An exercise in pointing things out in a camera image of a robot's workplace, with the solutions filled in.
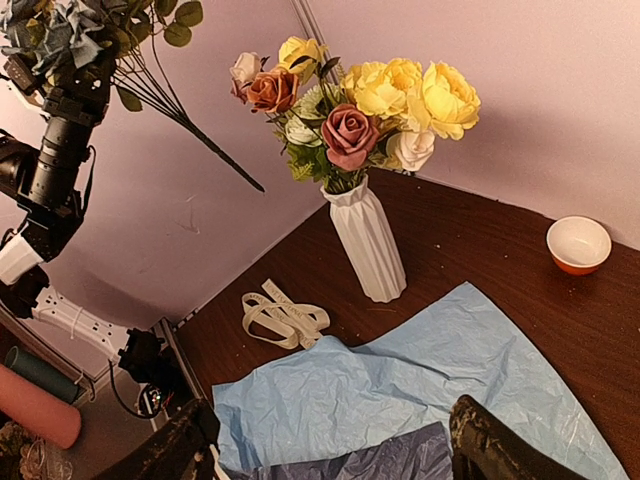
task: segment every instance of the dark brown table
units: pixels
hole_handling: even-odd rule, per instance
[[[241,326],[241,296],[260,291],[267,278],[294,301],[326,308],[332,324],[323,333],[349,346],[379,337],[470,281],[540,349],[631,478],[640,478],[640,252],[615,244],[598,272],[571,277],[549,257],[552,222],[542,215],[417,178],[370,176],[407,290],[389,304],[364,296],[325,205],[178,331],[209,395],[210,385],[291,353],[248,337]]]

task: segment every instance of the orange bowl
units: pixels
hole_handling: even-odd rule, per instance
[[[588,275],[609,257],[611,237],[595,220],[572,216],[551,225],[547,246],[562,270],[570,275]]]

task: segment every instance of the cable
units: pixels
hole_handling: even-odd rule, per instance
[[[115,375],[113,374],[113,363],[111,363],[111,360],[109,360],[109,373],[111,375],[111,388],[113,389],[113,394],[115,395],[116,400],[118,400],[118,403],[120,404],[120,406],[124,408],[127,411],[127,413],[129,413],[130,415],[133,415],[136,418],[140,418],[141,420],[151,420],[152,418],[156,418],[158,416],[161,410],[158,410],[157,412],[154,412],[151,414],[143,415],[138,412],[134,412],[129,407],[127,407],[127,405],[122,401],[122,398],[120,398],[120,395],[118,395],[118,390],[116,389],[116,379],[115,379]]]
[[[9,240],[11,240],[13,237],[18,235],[22,231],[22,229],[25,227],[26,224],[27,224],[27,217],[24,217],[24,220],[22,220],[22,223],[16,230],[14,230],[13,228],[9,228],[6,232],[4,232],[4,235],[2,236],[2,241],[0,241],[0,249],[4,248],[4,246],[7,244]]]

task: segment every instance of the yellow rose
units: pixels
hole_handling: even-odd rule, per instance
[[[402,115],[405,125],[414,132],[424,132],[431,126],[431,113],[422,93],[422,84],[407,92],[407,111]]]
[[[465,78],[446,63],[431,64],[422,81],[422,95],[431,113],[431,128],[442,138],[460,140],[478,123],[480,99]]]
[[[421,81],[422,65],[396,58],[388,65],[372,62],[351,67],[343,87],[360,111],[384,119],[405,112],[407,92]]]
[[[282,44],[278,52],[278,65],[290,73],[299,75],[300,83],[305,84],[313,75],[316,64],[312,60],[307,60],[293,68],[291,65],[300,57],[311,57],[316,62],[320,62],[326,51],[327,47],[318,45],[315,38],[303,40],[298,37],[289,37],[289,40]]]

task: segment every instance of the light blue tissue paper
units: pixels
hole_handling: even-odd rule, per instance
[[[628,478],[560,376],[469,283],[367,345],[349,349],[324,337],[214,386],[221,462],[248,470],[338,457],[448,425],[463,394],[581,475]]]

